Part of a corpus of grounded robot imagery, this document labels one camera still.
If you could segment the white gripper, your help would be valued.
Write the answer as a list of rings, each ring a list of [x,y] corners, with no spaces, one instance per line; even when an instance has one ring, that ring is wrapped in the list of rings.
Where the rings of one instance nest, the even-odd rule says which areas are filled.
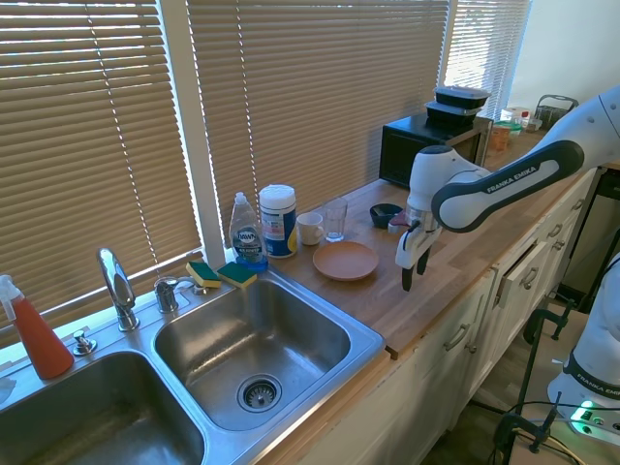
[[[412,287],[416,264],[417,274],[424,274],[430,256],[430,248],[438,239],[441,231],[441,227],[428,231],[423,223],[414,220],[408,230],[400,237],[396,248],[395,263],[402,268],[401,284],[405,292],[408,292]]]

